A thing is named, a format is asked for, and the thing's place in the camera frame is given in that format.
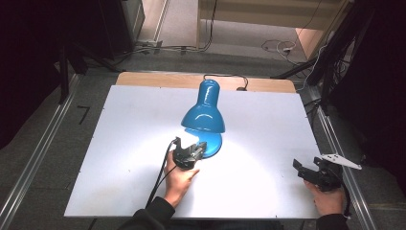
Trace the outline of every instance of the lamp base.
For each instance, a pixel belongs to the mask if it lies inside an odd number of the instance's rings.
[[[203,159],[207,159],[218,153],[221,148],[221,144],[223,143],[221,133],[203,132],[190,128],[185,128],[185,131],[193,136],[198,137],[199,143],[207,142],[206,151],[202,156]]]

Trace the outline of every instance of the white board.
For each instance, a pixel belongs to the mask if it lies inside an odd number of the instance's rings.
[[[197,89],[111,87],[65,217],[131,217],[144,208]],[[226,131],[174,215],[179,219],[315,219],[292,167],[320,155],[298,94],[220,90]],[[165,183],[156,195],[163,196]]]

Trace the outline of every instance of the human hand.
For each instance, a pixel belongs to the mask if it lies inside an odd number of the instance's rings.
[[[164,199],[170,205],[172,205],[173,208],[176,208],[176,206],[179,204],[180,200],[188,191],[193,177],[199,173],[199,163],[200,161],[197,161],[193,169],[185,171],[179,167],[176,167],[175,163],[173,162],[173,151],[168,154],[167,165],[165,166],[165,174],[167,174],[165,179],[167,191]]]
[[[305,186],[314,195],[314,204],[321,216],[330,214],[342,214],[344,193],[341,189],[329,192],[321,192],[317,186],[304,180]]]

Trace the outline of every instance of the black sleeve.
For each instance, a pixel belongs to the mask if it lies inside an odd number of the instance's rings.
[[[341,214],[331,214],[317,219],[317,230],[349,230],[347,219]]]
[[[165,229],[165,224],[174,213],[173,207],[166,200],[157,196],[146,209],[138,210],[119,230]]]

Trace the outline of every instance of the metal rail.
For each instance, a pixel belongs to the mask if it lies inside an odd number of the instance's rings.
[[[317,90],[317,87],[310,87],[309,89],[310,96],[312,100],[316,100],[320,98],[320,94]],[[341,145],[338,141],[337,135],[335,134],[335,131],[332,127],[331,120],[328,116],[325,115],[323,109],[321,107],[318,108],[317,111],[319,120],[323,126],[323,129],[325,131],[326,137],[328,139],[328,142],[330,143],[331,150],[334,153],[338,153],[339,155],[346,157],[345,153],[343,152],[343,149],[341,148]],[[351,200],[352,200],[352,206],[359,218],[359,221],[361,223],[362,229],[364,230],[376,230],[376,225],[373,221],[370,209],[368,207],[368,204],[362,195],[361,189],[359,188],[355,176],[352,173],[352,170],[348,167],[343,167],[344,173],[344,181],[349,189],[350,195],[351,195]]]
[[[28,192],[31,182],[33,181],[34,176],[47,153],[48,147],[51,145],[59,125],[62,123],[66,111],[68,110],[69,105],[75,96],[79,82],[79,75],[74,75],[70,82],[71,94],[68,95],[63,104],[60,104],[57,107],[51,122],[48,124],[45,132],[39,140],[33,155],[24,168],[23,173],[21,173],[17,182],[12,187],[5,204],[1,209],[0,230],[7,230],[9,228],[17,209],[23,201],[25,194]]]

